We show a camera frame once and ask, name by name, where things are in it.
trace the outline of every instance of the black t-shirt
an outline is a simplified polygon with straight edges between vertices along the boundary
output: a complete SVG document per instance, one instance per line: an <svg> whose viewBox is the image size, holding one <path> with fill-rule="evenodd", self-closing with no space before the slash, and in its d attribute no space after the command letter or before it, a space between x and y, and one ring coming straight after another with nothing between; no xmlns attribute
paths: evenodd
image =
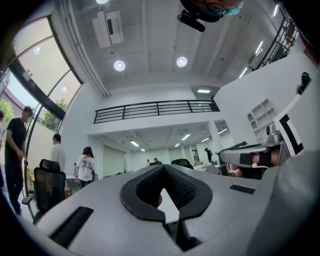
<svg viewBox="0 0 320 256"><path fill-rule="evenodd" d="M12 139L14 143L20 150L22 150L23 142L26 141L27 138L27 130L21 119L12 119L6 129L12 132ZM5 142L4 160L5 163L10 161L19 161L17 152L9 145L7 141Z"/></svg>

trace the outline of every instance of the black mesh chair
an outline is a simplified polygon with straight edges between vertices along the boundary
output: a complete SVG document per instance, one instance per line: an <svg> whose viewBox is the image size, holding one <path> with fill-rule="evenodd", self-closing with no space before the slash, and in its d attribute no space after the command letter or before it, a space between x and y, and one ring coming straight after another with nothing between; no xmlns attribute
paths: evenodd
<svg viewBox="0 0 320 256"><path fill-rule="evenodd" d="M176 160L171 161L171 164L186 167L189 169L194 168L187 159L176 159Z"/></svg>
<svg viewBox="0 0 320 256"><path fill-rule="evenodd" d="M42 160L40 166L46 166L52 161ZM34 169L34 197L36 198L36 207L39 210L36 215L33 215L30 202L33 199L27 196L22 200L23 205L28 205L33 223L35 224L43 214L50 210L55 205L65 199L65 183L66 174L57 169L48 169L37 167Z"/></svg>

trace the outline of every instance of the black metal railing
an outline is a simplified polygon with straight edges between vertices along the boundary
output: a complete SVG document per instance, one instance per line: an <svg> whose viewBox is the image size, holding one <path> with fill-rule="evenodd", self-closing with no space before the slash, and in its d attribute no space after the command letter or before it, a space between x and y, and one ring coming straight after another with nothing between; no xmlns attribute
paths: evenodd
<svg viewBox="0 0 320 256"><path fill-rule="evenodd" d="M95 111L94 124L173 114L219 112L214 100L166 100L114 106Z"/></svg>

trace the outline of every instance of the window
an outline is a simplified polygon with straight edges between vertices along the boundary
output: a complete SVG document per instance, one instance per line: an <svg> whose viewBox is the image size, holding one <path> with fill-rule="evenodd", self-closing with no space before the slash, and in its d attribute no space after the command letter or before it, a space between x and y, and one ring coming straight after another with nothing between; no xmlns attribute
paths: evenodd
<svg viewBox="0 0 320 256"><path fill-rule="evenodd" d="M19 61L46 95L70 70L54 38L29 49Z"/></svg>
<svg viewBox="0 0 320 256"><path fill-rule="evenodd" d="M70 70L56 85L49 95L49 98L65 111L80 85L81 84Z"/></svg>
<svg viewBox="0 0 320 256"><path fill-rule="evenodd" d="M52 36L47 18L36 20L16 34L12 42L14 52L18 56L39 41Z"/></svg>

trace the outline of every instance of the air conditioner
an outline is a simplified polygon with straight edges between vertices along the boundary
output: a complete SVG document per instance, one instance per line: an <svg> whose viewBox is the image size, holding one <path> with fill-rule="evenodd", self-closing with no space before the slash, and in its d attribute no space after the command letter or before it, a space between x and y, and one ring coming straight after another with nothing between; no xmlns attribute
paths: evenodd
<svg viewBox="0 0 320 256"><path fill-rule="evenodd" d="M100 48L107 48L124 41L120 11L112 11L106 15L103 10L99 11L92 24Z"/></svg>

